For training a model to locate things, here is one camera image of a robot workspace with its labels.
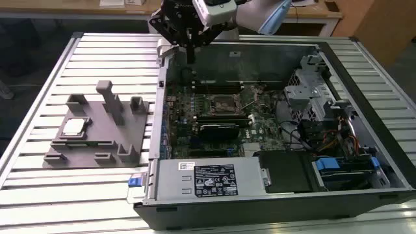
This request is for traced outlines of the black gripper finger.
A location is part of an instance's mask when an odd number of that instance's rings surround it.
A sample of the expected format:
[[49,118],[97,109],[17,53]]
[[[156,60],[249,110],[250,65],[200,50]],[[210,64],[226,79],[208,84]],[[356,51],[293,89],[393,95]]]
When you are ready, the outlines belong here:
[[186,34],[186,29],[180,25],[174,26],[170,20],[165,19],[161,10],[153,12],[149,18],[149,25],[161,34],[172,45],[177,45],[185,51],[186,63],[192,63],[192,45]]
[[208,29],[202,30],[202,27],[193,28],[190,30],[190,63],[196,61],[196,49],[208,46],[214,38],[220,35],[222,31],[228,29],[228,23],[216,24]]

